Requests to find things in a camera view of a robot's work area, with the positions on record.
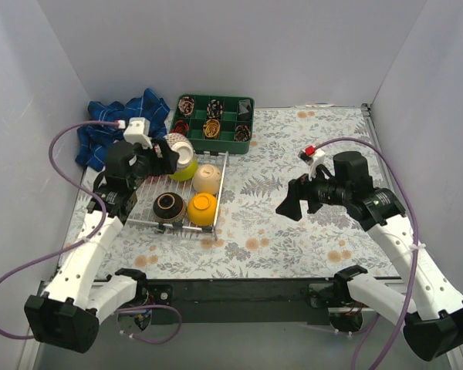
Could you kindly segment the white patterned bowl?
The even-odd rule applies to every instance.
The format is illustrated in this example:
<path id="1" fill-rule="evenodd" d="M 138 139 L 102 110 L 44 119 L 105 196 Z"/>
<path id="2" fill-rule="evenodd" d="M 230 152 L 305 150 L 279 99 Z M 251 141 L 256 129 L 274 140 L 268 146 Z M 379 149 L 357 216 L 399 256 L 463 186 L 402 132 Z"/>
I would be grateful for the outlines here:
<path id="1" fill-rule="evenodd" d="M 171 150 L 178 154 L 177 168 L 183 170 L 189 167 L 194 159 L 194 147 L 189 139 L 180 133 L 168 133 L 164 138 Z"/>

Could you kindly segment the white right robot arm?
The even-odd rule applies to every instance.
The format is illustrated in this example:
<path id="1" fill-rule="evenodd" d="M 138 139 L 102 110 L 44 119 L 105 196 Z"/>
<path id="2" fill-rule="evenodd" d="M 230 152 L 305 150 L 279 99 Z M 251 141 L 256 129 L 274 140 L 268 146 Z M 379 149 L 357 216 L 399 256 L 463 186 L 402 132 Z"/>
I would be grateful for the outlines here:
<path id="1" fill-rule="evenodd" d="M 342 206 L 375 241 L 407 286 L 401 294 L 354 265 L 338 271 L 333 295 L 342 306 L 365 304 L 393 324 L 401 323 L 406 342 L 422 360 L 431 361 L 463 345 L 463 294 L 443 275 L 414 230 L 402 203 L 387 188 L 373 185 L 366 158 L 357 151 L 333 157 L 334 171 L 324 166 L 325 153 L 309 147 L 299 153 L 309 172 L 290 180 L 286 198 L 276 208 L 291 220 L 324 205 Z"/>

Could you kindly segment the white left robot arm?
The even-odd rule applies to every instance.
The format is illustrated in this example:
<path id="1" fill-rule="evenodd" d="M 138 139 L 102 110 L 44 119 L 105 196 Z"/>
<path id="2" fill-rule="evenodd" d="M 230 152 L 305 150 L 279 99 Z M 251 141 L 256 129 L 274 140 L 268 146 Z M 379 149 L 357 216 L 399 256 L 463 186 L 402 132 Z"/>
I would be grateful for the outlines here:
<path id="1" fill-rule="evenodd" d="M 147 303 L 147 278 L 139 270 L 120 269 L 100 289 L 91 287 L 137 203 L 139 186 L 149 177 L 175 173 L 177 160 L 164 138 L 154 139 L 150 147 L 127 141 L 109 147 L 73 249 L 46 289 L 25 303 L 36 341 L 84 353 L 106 318 L 122 307 L 141 308 Z"/>

